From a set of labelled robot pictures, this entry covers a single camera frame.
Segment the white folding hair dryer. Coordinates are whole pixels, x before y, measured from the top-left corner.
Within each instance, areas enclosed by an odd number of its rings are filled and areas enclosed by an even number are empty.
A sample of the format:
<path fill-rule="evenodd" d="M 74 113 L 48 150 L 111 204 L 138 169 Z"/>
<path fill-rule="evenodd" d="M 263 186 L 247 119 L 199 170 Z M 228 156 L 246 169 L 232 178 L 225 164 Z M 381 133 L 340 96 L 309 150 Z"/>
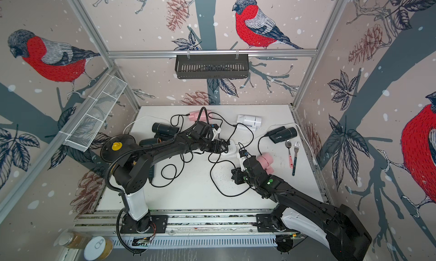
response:
<path fill-rule="evenodd" d="M 261 127 L 262 118 L 259 116 L 238 115 L 237 124 L 237 129 L 255 132 Z"/>

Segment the white power strip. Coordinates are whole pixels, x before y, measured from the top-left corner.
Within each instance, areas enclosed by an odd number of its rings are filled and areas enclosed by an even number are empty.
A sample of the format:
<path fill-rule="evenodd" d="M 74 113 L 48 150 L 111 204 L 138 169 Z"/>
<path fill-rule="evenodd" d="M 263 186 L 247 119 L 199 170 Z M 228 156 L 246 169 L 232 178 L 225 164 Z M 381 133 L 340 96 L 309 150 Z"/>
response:
<path fill-rule="evenodd" d="M 229 145 L 228 145 L 228 151 L 226 153 L 226 155 L 228 156 L 234 156 L 237 153 L 237 147 L 236 144 L 233 141 L 230 141 Z"/>

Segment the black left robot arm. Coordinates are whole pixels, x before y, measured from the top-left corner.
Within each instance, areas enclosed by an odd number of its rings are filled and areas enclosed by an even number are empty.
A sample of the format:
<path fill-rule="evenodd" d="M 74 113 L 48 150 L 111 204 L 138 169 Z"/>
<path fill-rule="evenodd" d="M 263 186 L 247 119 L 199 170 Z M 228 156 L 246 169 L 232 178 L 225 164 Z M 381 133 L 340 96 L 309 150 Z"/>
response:
<path fill-rule="evenodd" d="M 197 117 L 191 127 L 176 132 L 169 140 L 140 146 L 133 136 L 121 134 L 109 139 L 101 148 L 102 159 L 110 164 L 105 184 L 121 196 L 126 214 L 135 222 L 150 218 L 143 187 L 156 163 L 194 150 L 212 154 L 228 151 L 229 141 L 218 138 L 220 127 L 210 123 L 205 107 L 200 110 L 200 114 L 203 113 L 206 121 Z"/>

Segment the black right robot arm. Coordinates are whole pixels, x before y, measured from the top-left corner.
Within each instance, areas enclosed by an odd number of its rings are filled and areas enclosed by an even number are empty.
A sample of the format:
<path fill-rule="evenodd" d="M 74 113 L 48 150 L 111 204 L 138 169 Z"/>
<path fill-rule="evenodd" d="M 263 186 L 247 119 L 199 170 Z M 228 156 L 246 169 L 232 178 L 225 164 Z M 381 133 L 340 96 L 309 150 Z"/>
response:
<path fill-rule="evenodd" d="M 257 214 L 261 232 L 294 230 L 326 246 L 339 261 L 364 260 L 372 238 L 354 211 L 318 201 L 285 180 L 267 173 L 255 156 L 232 170 L 237 185 L 246 183 L 264 199 L 276 203 L 268 214 Z"/>

